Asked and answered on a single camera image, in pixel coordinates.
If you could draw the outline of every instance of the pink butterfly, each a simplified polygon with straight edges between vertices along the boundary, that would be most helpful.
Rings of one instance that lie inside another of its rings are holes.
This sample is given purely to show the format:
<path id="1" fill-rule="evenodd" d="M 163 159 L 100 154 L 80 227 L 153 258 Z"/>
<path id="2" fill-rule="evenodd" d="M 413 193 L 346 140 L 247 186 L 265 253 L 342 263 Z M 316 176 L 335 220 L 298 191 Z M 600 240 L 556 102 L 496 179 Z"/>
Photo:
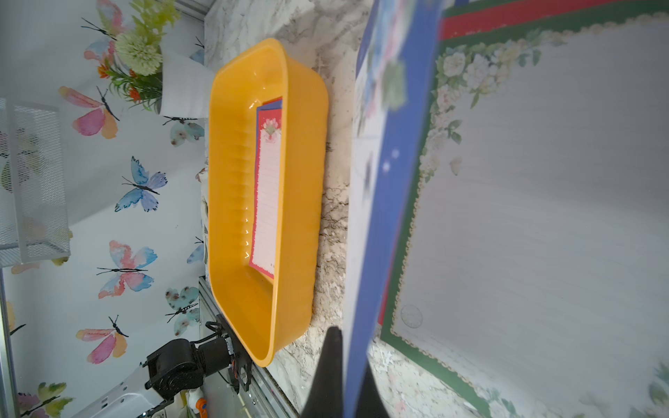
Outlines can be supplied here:
<path id="1" fill-rule="evenodd" d="M 112 256 L 112 260 L 116 267 L 118 268 L 101 268 L 100 270 L 106 270 L 105 272 L 98 273 L 97 275 L 103 273 L 116 272 L 114 278 L 107 282 L 100 293 L 98 298 L 102 299 L 105 296 L 120 296 L 125 291 L 125 284 L 127 283 L 130 289 L 135 292 L 139 292 L 142 289 L 148 289 L 153 283 L 153 279 L 148 277 L 145 272 L 142 270 L 142 267 L 146 267 L 149 264 L 153 263 L 158 256 L 155 252 L 149 247 L 140 248 L 134 255 L 132 255 L 132 250 L 129 245 L 121 244 L 116 241 L 110 241 L 109 243 L 109 254 Z"/>
<path id="2" fill-rule="evenodd" d="M 112 320 L 112 317 L 108 317 L 112 321 L 112 326 L 108 330 L 79 330 L 77 332 L 77 338 L 81 341 L 95 341 L 101 338 L 106 337 L 96 348 L 93 350 L 86 360 L 89 363 L 100 364 L 109 358 L 109 354 L 118 358 L 125 354 L 126 348 L 128 348 L 128 343 L 124 337 L 127 337 L 126 334 L 123 334 L 121 330 L 116 325 L 118 320 L 118 315 L 116 315 L 116 320 Z"/>
<path id="3" fill-rule="evenodd" d="M 75 106 L 81 108 L 96 108 L 72 123 L 72 128 L 77 132 L 85 136 L 95 135 L 100 132 L 102 133 L 102 136 L 107 139 L 116 138 L 116 133 L 118 132 L 116 121 L 120 121 L 120 119 L 115 117 L 111 109 L 109 109 L 109 104 L 107 104 L 107 101 L 104 98 L 107 92 L 102 94 L 100 89 L 98 89 L 102 103 L 69 87 L 61 87 L 58 89 L 58 92 L 65 100 Z"/>
<path id="4" fill-rule="evenodd" d="M 96 60 L 100 62 L 101 65 L 106 65 L 107 60 L 114 59 L 114 40 L 116 39 L 116 36 L 128 30 L 129 27 L 123 26 L 123 14 L 121 13 L 121 9 L 110 0 L 97 0 L 96 8 L 100 16 L 102 27 L 98 27 L 83 17 L 82 19 L 90 26 L 82 27 L 98 31 L 102 33 L 104 37 L 91 43 L 86 48 L 86 51 L 84 51 L 84 58 L 87 60 Z"/>

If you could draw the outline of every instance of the green flower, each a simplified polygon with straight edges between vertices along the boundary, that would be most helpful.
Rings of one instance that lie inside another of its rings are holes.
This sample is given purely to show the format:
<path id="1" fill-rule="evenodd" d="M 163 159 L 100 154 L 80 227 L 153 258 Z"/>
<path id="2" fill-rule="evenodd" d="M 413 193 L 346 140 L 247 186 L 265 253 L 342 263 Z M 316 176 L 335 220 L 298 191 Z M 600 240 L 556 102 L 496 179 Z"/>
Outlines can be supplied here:
<path id="1" fill-rule="evenodd" d="M 141 76 L 157 73 L 163 62 L 158 47 L 134 31 L 124 32 L 118 36 L 116 53 L 127 66 Z"/>

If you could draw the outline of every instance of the cable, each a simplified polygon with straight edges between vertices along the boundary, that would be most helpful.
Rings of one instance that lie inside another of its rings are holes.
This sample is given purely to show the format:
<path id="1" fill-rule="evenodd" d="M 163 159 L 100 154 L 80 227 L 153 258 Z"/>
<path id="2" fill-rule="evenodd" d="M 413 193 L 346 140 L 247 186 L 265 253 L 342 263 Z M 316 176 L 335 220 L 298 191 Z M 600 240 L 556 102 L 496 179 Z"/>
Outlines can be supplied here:
<path id="1" fill-rule="evenodd" d="M 225 377 L 223 377 L 223 375 L 221 374 L 220 371 L 218 372 L 218 374 L 219 374 L 219 376 L 221 377 L 221 379 L 223 379 L 223 382 L 226 382 L 228 386 L 232 386 L 232 385 L 230 384 L 230 382 L 228 382 L 228 381 L 225 379 Z"/>

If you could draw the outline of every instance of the white wall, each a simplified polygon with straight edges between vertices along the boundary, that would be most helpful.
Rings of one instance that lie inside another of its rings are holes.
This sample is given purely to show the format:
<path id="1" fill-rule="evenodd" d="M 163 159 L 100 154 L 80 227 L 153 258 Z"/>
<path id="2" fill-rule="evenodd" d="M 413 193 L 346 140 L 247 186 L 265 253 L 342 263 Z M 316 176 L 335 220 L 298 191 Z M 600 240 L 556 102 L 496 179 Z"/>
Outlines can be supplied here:
<path id="1" fill-rule="evenodd" d="M 86 19 L 99 24 L 94 0 L 27 0 L 3 5 L 11 27 L 9 57 L 15 71 L 20 98 L 57 106 L 65 162 L 66 200 L 72 256 L 62 267 L 49 261 L 38 270 L 12 275 L 5 269 L 7 299 L 13 302 L 17 324 L 27 324 L 12 337 L 17 386 L 35 393 L 41 382 L 66 382 L 63 396 L 75 397 L 62 417 L 68 418 L 129 375 L 153 350 L 174 338 L 173 312 L 165 301 L 169 287 L 196 286 L 204 272 L 202 263 L 186 264 L 201 236 L 200 192 L 195 174 L 204 163 L 204 143 L 170 144 L 174 122 L 161 126 L 164 118 L 107 94 L 119 117 L 118 134 L 107 140 L 99 134 L 82 136 L 71 123 L 87 110 L 61 99 L 67 86 L 98 99 L 96 86 L 106 87 L 96 62 L 85 60 L 86 47 L 99 33 L 82 29 Z M 129 17 L 128 0 L 117 1 Z M 203 39 L 202 22 L 184 16 L 164 38 L 170 49 L 188 56 L 197 50 L 195 36 Z M 168 184 L 159 190 L 159 208 L 146 213 L 140 206 L 114 212 L 116 202 L 130 186 L 130 158 L 135 156 L 151 174 L 166 173 Z M 158 259 L 147 267 L 154 278 L 149 289 L 126 290 L 118 297 L 98 299 L 102 285 L 112 274 L 96 276 L 97 267 L 114 267 L 109 241 L 131 246 L 133 252 L 148 246 Z M 120 315 L 118 325 L 128 334 L 128 349 L 120 358 L 102 364 L 86 362 L 97 342 L 75 338 L 84 328 L 110 328 L 107 316 Z M 196 339 L 199 331 L 189 327 L 184 335 Z"/>

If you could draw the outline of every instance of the yellow plastic tray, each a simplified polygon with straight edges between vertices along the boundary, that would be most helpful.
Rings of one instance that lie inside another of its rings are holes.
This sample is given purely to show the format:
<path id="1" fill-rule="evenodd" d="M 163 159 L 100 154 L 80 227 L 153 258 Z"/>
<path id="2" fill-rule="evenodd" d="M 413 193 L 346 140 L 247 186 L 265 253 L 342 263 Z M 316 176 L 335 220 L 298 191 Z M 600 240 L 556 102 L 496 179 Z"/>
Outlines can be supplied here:
<path id="1" fill-rule="evenodd" d="M 281 97 L 274 279 L 249 267 L 256 108 Z M 209 104 L 209 274 L 216 302 L 261 367 L 309 327 L 316 277 L 328 94 L 267 39 L 223 67 Z"/>

